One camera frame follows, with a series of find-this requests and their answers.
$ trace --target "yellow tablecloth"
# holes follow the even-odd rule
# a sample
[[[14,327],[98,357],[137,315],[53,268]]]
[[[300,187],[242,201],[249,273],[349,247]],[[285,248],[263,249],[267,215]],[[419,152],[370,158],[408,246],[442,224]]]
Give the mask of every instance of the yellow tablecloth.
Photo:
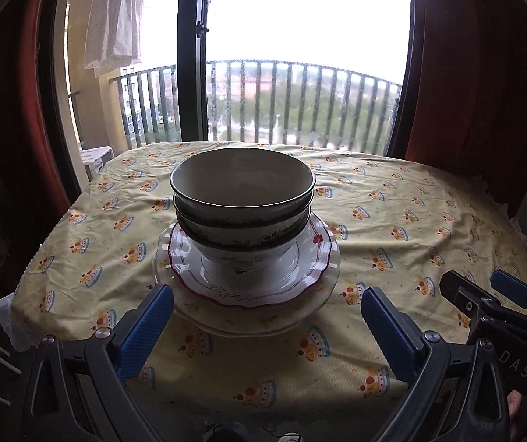
[[[63,339],[113,326],[153,283],[158,236],[175,218],[171,169],[195,152],[236,145],[244,144],[158,143],[109,162],[29,264],[12,303],[14,318],[36,336]],[[341,249],[335,291],[300,326],[269,338],[210,336],[174,315],[138,383],[129,383],[138,397],[242,420],[347,409],[376,420],[406,387],[393,378],[360,316],[364,287],[379,286],[423,330],[464,342],[468,320],[438,291],[445,271],[466,274],[488,291],[496,267],[527,282],[527,245],[471,182],[374,155],[260,146],[314,169],[312,208]],[[311,338],[323,347],[302,351]]]

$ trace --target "table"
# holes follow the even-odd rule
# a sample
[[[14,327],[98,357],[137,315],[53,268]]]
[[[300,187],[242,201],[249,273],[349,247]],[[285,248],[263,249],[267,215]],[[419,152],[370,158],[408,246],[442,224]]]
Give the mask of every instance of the table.
[[[106,164],[41,246],[18,285],[15,319],[37,337],[63,339],[113,326],[152,287],[158,236],[175,218],[171,169],[199,151],[238,145],[292,154],[315,171],[312,208],[341,250],[335,291],[300,326],[269,338],[211,336],[174,315],[130,388],[201,417],[310,421],[355,413],[370,438],[406,386],[360,316],[364,288],[379,286],[423,330],[464,342],[468,319],[438,291],[445,271],[487,291],[496,268],[527,282],[527,243],[478,183],[322,148],[218,142],[130,150]],[[305,354],[312,338],[323,348]]]

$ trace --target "railing bar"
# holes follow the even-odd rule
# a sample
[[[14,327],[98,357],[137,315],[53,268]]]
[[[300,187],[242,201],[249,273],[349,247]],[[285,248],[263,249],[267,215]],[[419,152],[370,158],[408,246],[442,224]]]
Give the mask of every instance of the railing bar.
[[[226,82],[227,82],[227,88],[226,88],[226,101],[225,101],[225,105],[224,105],[224,111],[225,111],[225,116],[226,116],[226,122],[227,122],[227,141],[230,141],[231,138],[232,138],[232,133],[231,133],[231,114],[230,114],[230,84],[231,84],[231,80],[230,80],[230,61],[227,61],[227,65],[226,65]]]
[[[337,148],[341,148],[343,141],[343,133],[345,131],[345,118],[347,117],[347,106],[350,102],[350,89],[351,89],[351,71],[347,73],[347,79],[345,79],[345,89],[343,95],[343,105],[341,106],[341,119],[339,120],[339,135],[337,138]]]
[[[368,144],[368,136],[370,134],[370,126],[372,124],[372,119],[374,117],[374,108],[376,107],[376,93],[378,92],[378,80],[374,80],[374,85],[372,87],[372,96],[370,97],[370,108],[368,110],[368,118],[366,119],[366,129],[364,131],[364,137],[362,139],[362,149],[361,152],[366,152],[366,146]]]
[[[241,90],[240,90],[240,98],[239,101],[239,136],[241,137],[241,141],[245,142],[245,61],[241,61],[241,75],[239,76],[241,78]]]
[[[356,132],[358,131],[358,123],[360,122],[360,110],[362,109],[365,89],[366,79],[362,78],[358,84],[358,97],[356,99],[356,109],[354,110],[354,124],[351,128],[350,144],[347,146],[348,151],[351,151],[351,148],[354,147],[354,141],[356,140]]]
[[[292,88],[292,63],[288,63],[288,73],[286,74],[286,100],[284,102],[284,131],[282,143],[288,142],[288,121],[290,118],[290,92]]]
[[[212,140],[219,140],[219,126],[216,114],[216,63],[211,63],[211,111],[212,111]]]
[[[321,101],[321,82],[323,80],[323,70],[317,66],[318,75],[316,76],[315,106],[312,109],[312,128],[311,132],[316,131],[316,118],[319,115],[319,103]]]
[[[170,70],[171,78],[171,102],[173,103],[173,121],[176,127],[176,132],[180,135],[182,140],[182,126],[180,125],[180,109],[177,104],[177,78],[176,65],[173,64]]]
[[[380,119],[378,120],[378,130],[376,131],[376,136],[374,138],[374,148],[372,154],[376,154],[378,150],[378,142],[380,141],[380,136],[382,135],[382,129],[384,126],[384,118],[386,116],[386,106],[388,105],[388,100],[390,97],[390,85],[387,83],[386,88],[384,88],[384,101],[382,102],[382,109],[380,110]]]
[[[270,108],[269,108],[269,135],[268,143],[273,143],[273,124],[276,118],[276,77],[277,77],[277,63],[272,66],[272,93],[270,94]]]
[[[305,96],[307,94],[307,76],[308,76],[308,67],[304,64],[303,66],[303,82],[301,84],[301,103],[298,108],[298,126],[297,126],[297,142],[300,144],[300,134],[303,131],[303,116],[304,116],[304,103]]]
[[[159,137],[159,120],[155,111],[155,96],[153,95],[153,70],[147,70],[147,88],[149,92],[149,110],[151,112],[151,126],[153,126],[153,139],[156,143],[161,141]]]
[[[165,78],[163,70],[159,70],[159,102],[161,103],[161,116],[163,121],[163,132],[165,141],[169,141],[169,117],[167,116],[167,99],[165,97]]]
[[[137,108],[135,108],[135,92],[133,91],[132,79],[126,79],[127,91],[129,93],[129,106],[130,106],[130,117],[133,120],[133,129],[135,130],[135,140],[137,141],[137,147],[141,148],[143,143],[141,141],[141,132],[139,131],[139,121],[137,120]]]
[[[259,91],[262,84],[262,63],[258,61],[257,64],[257,74],[255,77],[255,143],[259,143]]]
[[[75,93],[71,93],[68,98],[71,100],[71,108],[73,109],[73,119],[76,123],[76,129],[77,129],[77,135],[79,136],[80,138],[80,145],[82,146],[82,150],[85,150],[87,149],[86,148],[86,143],[85,141],[83,140],[83,134],[82,134],[82,124],[80,123],[80,120],[79,120],[79,113],[77,112],[77,101],[76,101],[76,96],[80,94],[80,91],[76,91]]]
[[[145,133],[145,143],[150,144],[149,128],[147,127],[147,111],[145,108],[145,96],[143,94],[143,78],[142,74],[137,75],[137,90],[139,91],[139,107],[141,108],[141,124],[143,125],[143,133]]]
[[[327,113],[327,126],[325,127],[325,143],[323,147],[326,148],[329,143],[329,131],[331,129],[331,122],[333,121],[333,106],[335,106],[335,91],[337,90],[337,72],[333,71],[331,77],[331,93],[329,96],[329,111]]]
[[[124,111],[124,97],[122,95],[122,82],[118,81],[118,99],[120,103],[120,117],[122,118],[122,125],[124,127],[124,137],[126,138],[126,145],[129,147],[130,150],[133,149],[133,145],[130,141],[130,134],[129,134],[129,122],[126,119],[126,112]]]

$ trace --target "balcony railing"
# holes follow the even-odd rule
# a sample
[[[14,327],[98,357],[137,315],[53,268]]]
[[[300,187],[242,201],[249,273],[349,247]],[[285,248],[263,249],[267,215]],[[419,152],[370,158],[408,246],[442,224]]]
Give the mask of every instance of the balcony railing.
[[[299,62],[211,61],[206,74],[211,141],[303,144],[374,154],[386,149],[401,89],[375,76]],[[176,65],[112,81],[129,148],[180,141]]]

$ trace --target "white bowl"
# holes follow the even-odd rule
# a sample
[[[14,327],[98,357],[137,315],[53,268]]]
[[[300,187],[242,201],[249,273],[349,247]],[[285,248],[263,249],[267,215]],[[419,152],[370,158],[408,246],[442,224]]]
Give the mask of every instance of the white bowl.
[[[315,176],[302,161],[259,148],[223,148],[180,163],[169,181],[180,209],[207,225],[265,225],[303,209]]]

